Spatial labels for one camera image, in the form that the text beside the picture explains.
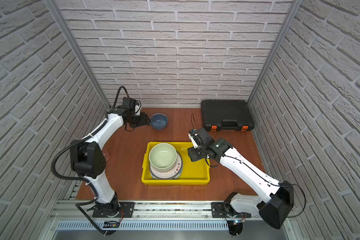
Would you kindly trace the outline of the dark blue glazed bowl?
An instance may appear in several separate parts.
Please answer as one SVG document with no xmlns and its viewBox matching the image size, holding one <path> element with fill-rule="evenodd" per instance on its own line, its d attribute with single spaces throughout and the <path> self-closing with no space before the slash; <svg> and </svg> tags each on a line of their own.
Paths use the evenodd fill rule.
<svg viewBox="0 0 360 240">
<path fill-rule="evenodd" d="M 153 114 L 150 117 L 150 126 L 157 131 L 164 130 L 168 125 L 168 117 L 162 113 Z"/>
</svg>

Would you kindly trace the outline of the yellow plastic bin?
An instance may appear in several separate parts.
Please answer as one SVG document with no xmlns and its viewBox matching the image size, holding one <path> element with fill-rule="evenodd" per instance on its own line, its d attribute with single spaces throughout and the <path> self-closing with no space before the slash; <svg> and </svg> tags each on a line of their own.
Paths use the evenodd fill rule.
<svg viewBox="0 0 360 240">
<path fill-rule="evenodd" d="M 177 179 L 157 179 L 151 174 L 149 167 L 149 152 L 158 145 L 158 142 L 149 142 L 147 152 L 143 160 L 143 173 L 141 180 L 145 185 L 164 185 L 164 186 L 186 186 L 186 185 L 207 185 L 210 181 L 210 167 L 204 160 L 192 162 L 188 156 L 188 148 L 193 145 L 190 142 L 170 142 L 182 157 L 182 168 Z"/>
</svg>

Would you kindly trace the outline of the white plate teal quatrefoil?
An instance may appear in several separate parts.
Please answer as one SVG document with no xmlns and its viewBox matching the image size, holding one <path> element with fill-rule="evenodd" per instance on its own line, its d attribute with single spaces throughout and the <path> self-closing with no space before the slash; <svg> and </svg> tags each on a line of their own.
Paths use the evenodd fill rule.
<svg viewBox="0 0 360 240">
<path fill-rule="evenodd" d="M 151 170 L 150 170 L 150 173 L 151 173 L 152 178 L 155 179 L 155 180 L 176 180 L 181 176 L 182 171 L 183 171 L 183 169 L 180 169 L 178 171 L 178 173 L 176 175 L 174 175 L 172 178 L 159 178 Z"/>
</svg>

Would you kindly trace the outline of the pale green ceramic bowl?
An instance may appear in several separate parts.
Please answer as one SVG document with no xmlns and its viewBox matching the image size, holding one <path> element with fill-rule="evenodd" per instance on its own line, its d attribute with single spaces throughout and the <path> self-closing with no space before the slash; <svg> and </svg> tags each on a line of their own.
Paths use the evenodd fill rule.
<svg viewBox="0 0 360 240">
<path fill-rule="evenodd" d="M 159 143 L 149 152 L 150 164 L 158 170 L 168 170 L 177 160 L 176 149 L 168 143 Z"/>
</svg>

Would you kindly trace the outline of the clear pink plastic cup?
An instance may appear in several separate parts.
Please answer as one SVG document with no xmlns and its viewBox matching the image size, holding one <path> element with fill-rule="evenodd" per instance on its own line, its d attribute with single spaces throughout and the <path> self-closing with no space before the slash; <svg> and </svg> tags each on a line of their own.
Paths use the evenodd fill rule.
<svg viewBox="0 0 360 240">
<path fill-rule="evenodd" d="M 108 152 L 103 152 L 106 162 L 110 159 L 110 154 Z"/>
</svg>

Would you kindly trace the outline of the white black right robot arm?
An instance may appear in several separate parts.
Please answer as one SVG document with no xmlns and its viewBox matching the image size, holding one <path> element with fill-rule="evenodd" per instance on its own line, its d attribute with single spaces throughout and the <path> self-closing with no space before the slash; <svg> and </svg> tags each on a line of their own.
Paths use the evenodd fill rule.
<svg viewBox="0 0 360 240">
<path fill-rule="evenodd" d="M 279 182 L 245 159 L 230 143 L 219 139 L 208 147 L 188 148 L 192 162 L 213 159 L 226 167 L 258 195 L 252 202 L 241 194 L 234 194 L 228 204 L 237 213 L 260 216 L 269 226 L 280 229 L 294 207 L 294 188 L 287 181 Z"/>
</svg>

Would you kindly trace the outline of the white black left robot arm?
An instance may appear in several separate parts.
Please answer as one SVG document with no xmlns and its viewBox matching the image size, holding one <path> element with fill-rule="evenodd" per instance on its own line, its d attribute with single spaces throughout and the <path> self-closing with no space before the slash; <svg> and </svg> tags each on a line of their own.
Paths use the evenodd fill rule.
<svg viewBox="0 0 360 240">
<path fill-rule="evenodd" d="M 96 209 L 114 216 L 120 206 L 116 192 L 106 177 L 106 157 L 103 147 L 116 130 L 130 125 L 132 129 L 150 124 L 145 112 L 116 108 L 106 113 L 106 118 L 95 130 L 80 141 L 72 141 L 70 147 L 71 168 L 95 195 Z"/>
</svg>

